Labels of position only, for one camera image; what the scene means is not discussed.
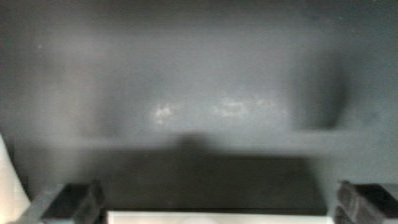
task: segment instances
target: gray wall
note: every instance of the gray wall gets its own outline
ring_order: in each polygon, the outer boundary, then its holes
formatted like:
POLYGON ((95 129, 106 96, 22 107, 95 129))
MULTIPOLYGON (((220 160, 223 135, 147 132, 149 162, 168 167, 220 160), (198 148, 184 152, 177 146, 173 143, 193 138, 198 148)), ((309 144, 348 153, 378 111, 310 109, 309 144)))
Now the gray wall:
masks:
POLYGON ((396 1, 1 1, 30 195, 104 175, 97 152, 166 151, 191 133, 225 155, 305 157, 328 205, 337 180, 396 182, 396 13, 396 1))

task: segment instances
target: white surface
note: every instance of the white surface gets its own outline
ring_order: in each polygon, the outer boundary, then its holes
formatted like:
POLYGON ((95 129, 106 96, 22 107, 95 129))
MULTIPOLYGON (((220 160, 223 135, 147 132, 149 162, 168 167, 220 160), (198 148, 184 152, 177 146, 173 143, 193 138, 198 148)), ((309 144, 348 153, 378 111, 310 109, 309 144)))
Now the white surface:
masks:
POLYGON ((15 220, 28 207, 28 198, 21 188, 0 135, 0 224, 15 220))
POLYGON ((108 224, 332 224, 328 217, 207 213, 108 212, 108 224))

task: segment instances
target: dark gray background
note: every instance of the dark gray background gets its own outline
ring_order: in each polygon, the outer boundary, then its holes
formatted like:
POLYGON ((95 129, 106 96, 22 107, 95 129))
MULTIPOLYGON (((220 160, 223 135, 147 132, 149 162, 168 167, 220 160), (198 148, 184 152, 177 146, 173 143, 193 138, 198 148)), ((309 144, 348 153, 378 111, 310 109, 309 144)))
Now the dark gray background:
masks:
POLYGON ((394 182, 396 14, 387 0, 1 1, 0 131, 30 197, 99 178, 115 208, 266 207, 252 185, 282 186, 269 206, 321 208, 337 180, 394 182), (202 180, 214 192, 232 181, 213 201, 175 190, 202 180), (294 184, 323 196, 282 198, 294 184))

